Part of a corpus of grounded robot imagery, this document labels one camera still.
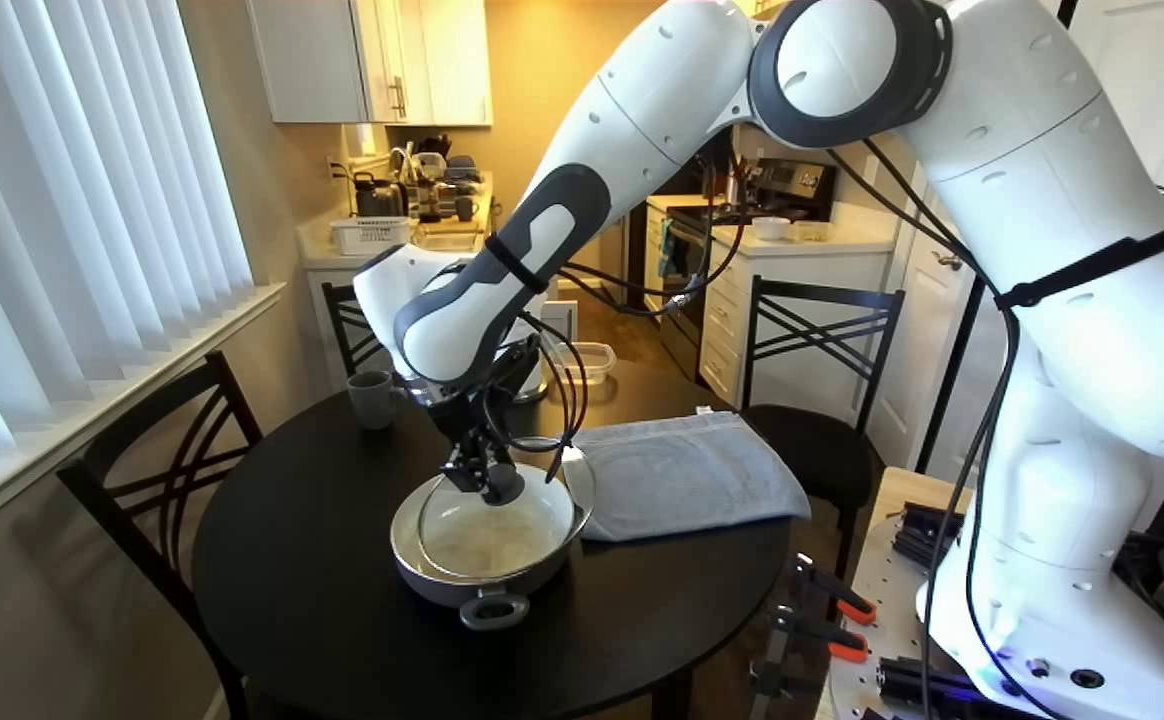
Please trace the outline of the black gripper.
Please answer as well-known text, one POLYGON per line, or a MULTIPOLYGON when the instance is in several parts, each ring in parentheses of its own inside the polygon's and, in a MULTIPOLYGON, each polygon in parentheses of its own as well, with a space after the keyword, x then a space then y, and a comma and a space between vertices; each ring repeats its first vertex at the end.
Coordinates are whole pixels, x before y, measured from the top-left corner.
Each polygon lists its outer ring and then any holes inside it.
POLYGON ((485 470, 485 501, 489 505, 513 505, 523 492, 523 477, 510 457, 503 420, 513 401, 496 388, 472 388, 453 401, 441 401, 429 409, 437 427, 453 440, 453 453, 444 459, 444 477, 462 492, 481 486, 481 465, 491 465, 485 470))

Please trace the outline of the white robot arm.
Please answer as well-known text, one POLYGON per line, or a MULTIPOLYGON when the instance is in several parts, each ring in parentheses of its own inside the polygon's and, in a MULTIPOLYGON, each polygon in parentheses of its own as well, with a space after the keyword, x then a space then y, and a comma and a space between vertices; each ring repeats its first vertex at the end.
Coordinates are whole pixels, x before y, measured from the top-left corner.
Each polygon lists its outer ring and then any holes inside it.
POLYGON ((1009 708, 1164 720, 1164 619, 1113 574, 1164 457, 1164 191, 1036 0, 663 0, 590 79, 523 198, 448 266, 391 249, 355 301, 429 403, 485 385, 551 272, 720 128, 899 132, 1015 341, 930 636, 1009 708))

